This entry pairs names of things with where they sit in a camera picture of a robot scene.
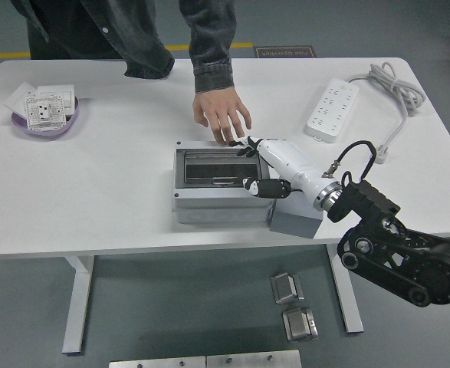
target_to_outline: power cord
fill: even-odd
[[[391,74],[389,74],[385,67],[389,67]],[[393,131],[388,139],[376,149],[376,163],[384,163],[388,153],[388,145],[393,141],[395,136],[405,126],[408,117],[413,117],[426,96],[424,92],[416,85],[400,80],[396,77],[395,70],[388,62],[383,63],[382,66],[371,64],[371,70],[368,74],[355,75],[346,80],[346,82],[353,82],[359,80],[368,80],[380,84],[383,88],[389,91],[402,107],[403,119],[400,125]]]

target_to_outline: white table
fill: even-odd
[[[258,137],[294,141],[328,168],[356,140],[379,145],[401,120],[396,102],[366,81],[336,143],[319,143],[304,125],[329,80],[390,61],[419,85],[401,59],[236,59],[238,92]],[[329,244],[348,331],[362,330],[347,271],[335,257],[351,214],[326,219],[314,239],[268,231],[265,223],[182,225],[171,213],[178,140],[211,140],[193,122],[192,65],[177,60],[166,80],[123,76],[116,61],[6,61],[0,64],[0,258],[65,257],[75,268],[64,353],[80,350],[95,255],[217,248]],[[3,101],[24,81],[74,84],[76,123],[56,140],[13,127]],[[359,175],[369,158],[357,149],[339,171]],[[408,228],[450,236],[450,136],[427,100],[367,179],[402,207]]]

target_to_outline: electrical outlet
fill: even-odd
[[[307,121],[305,133],[316,140],[335,142],[359,90],[344,80],[331,80]]]
[[[63,96],[28,96],[25,98],[27,129],[49,131],[58,130],[66,125]]]
[[[37,95],[47,98],[53,95],[61,95],[63,97],[64,113],[67,117],[74,114],[74,85],[56,85],[56,86],[39,86]]]

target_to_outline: white power strip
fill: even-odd
[[[359,90],[344,80],[331,80],[308,119],[305,132],[316,140],[335,142]]]

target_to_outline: white robotic hand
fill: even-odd
[[[239,156],[251,157],[258,153],[281,177],[279,181],[245,179],[244,187],[254,196],[285,198],[289,192],[300,190],[314,208],[328,211],[332,205],[330,197],[340,195],[339,182],[325,176],[313,160],[292,142],[247,136],[231,142],[230,146],[244,147]]]

